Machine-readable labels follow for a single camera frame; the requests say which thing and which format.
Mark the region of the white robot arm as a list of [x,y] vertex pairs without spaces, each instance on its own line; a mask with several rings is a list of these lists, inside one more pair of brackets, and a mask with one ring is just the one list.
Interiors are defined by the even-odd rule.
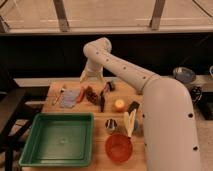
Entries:
[[112,44],[99,38],[84,45],[86,66],[80,79],[102,78],[108,70],[142,95],[148,171],[202,171],[191,96],[179,81],[162,77],[111,54]]

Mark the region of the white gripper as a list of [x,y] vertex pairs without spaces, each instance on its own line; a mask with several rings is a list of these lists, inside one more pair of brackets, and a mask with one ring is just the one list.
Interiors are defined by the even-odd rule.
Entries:
[[104,83],[104,77],[102,74],[103,66],[88,59],[85,68],[80,76],[80,82],[84,82],[87,79],[87,76],[97,76],[98,80],[101,83]]

